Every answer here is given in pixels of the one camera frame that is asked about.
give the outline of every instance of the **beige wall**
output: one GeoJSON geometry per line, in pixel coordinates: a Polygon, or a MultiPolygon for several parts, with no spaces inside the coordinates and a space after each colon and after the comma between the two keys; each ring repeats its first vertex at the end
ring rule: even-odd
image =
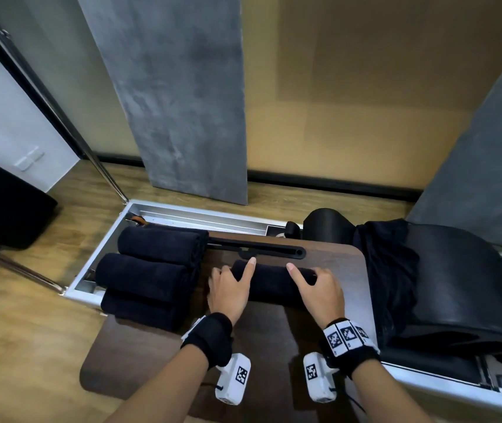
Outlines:
{"type": "MultiPolygon", "coordinates": [[[[250,169],[423,187],[502,71],[502,0],[242,0],[250,169]]],[[[138,156],[77,0],[0,23],[87,142],[138,156]]]]}

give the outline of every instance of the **forearm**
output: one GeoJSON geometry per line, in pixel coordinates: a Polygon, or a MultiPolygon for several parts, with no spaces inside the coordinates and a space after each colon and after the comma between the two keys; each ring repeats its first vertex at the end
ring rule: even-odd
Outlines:
{"type": "Polygon", "coordinates": [[[106,423],[181,422],[207,371],[208,360],[204,353],[196,346],[185,346],[106,423]]]}
{"type": "Polygon", "coordinates": [[[377,360],[360,364],[353,371],[352,379],[373,423],[433,423],[431,417],[377,360]]]}

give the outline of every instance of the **chrome pole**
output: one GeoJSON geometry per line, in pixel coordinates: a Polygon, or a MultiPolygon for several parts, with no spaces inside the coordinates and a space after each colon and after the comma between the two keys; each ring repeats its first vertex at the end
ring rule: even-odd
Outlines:
{"type": "Polygon", "coordinates": [[[1,48],[6,52],[6,54],[12,59],[15,66],[26,78],[28,83],[34,88],[38,96],[43,100],[45,105],[48,107],[50,112],[57,118],[61,127],[65,129],[68,136],[78,145],[78,147],[85,153],[89,158],[91,163],[94,165],[96,170],[104,177],[106,182],[114,189],[114,191],[120,196],[124,205],[127,205],[129,199],[126,197],[120,186],[114,181],[114,178],[108,173],[106,168],[100,162],[100,159],[86,143],[85,139],[81,136],[78,130],[73,126],[73,123],[65,115],[59,104],[50,94],[48,89],[44,86],[40,78],[32,70],[29,63],[22,56],[16,45],[10,39],[10,34],[7,30],[0,25],[0,45],[1,48]]]}
{"type": "Polygon", "coordinates": [[[14,260],[8,258],[7,256],[3,256],[2,254],[0,254],[0,266],[13,271],[14,273],[17,273],[20,276],[27,277],[28,279],[33,280],[34,282],[43,285],[49,289],[53,289],[57,291],[59,294],[63,294],[67,289],[65,286],[53,282],[51,279],[43,275],[40,275],[34,270],[26,266],[23,266],[22,264],[17,263],[14,260]]]}

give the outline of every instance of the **wrist strap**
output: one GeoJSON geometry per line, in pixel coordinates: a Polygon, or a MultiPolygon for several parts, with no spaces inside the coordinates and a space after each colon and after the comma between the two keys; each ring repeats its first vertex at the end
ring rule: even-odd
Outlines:
{"type": "Polygon", "coordinates": [[[336,319],[323,330],[333,356],[329,363],[339,368],[341,373],[351,377],[353,371],[369,359],[380,361],[380,350],[359,324],[346,318],[336,319]]]}
{"type": "Polygon", "coordinates": [[[223,313],[203,316],[182,336],[181,348],[188,344],[199,348],[208,359],[208,369],[225,367],[231,359],[232,329],[231,321],[223,313]]]}

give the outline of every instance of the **wooden floor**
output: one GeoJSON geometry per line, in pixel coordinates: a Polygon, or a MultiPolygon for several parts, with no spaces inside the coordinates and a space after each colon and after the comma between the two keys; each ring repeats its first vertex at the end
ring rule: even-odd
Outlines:
{"type": "MultiPolygon", "coordinates": [[[[238,206],[150,186],[141,168],[107,165],[129,198],[302,222],[332,207],[353,223],[404,217],[410,204],[331,192],[249,184],[238,206]]],[[[62,210],[32,247],[6,255],[70,284],[123,208],[120,199],[81,161],[51,191],[62,210]]],[[[0,422],[100,422],[120,401],[84,391],[80,366],[104,318],[0,268],[0,422]]],[[[439,419],[500,421],[501,416],[418,395],[439,419]]]]}

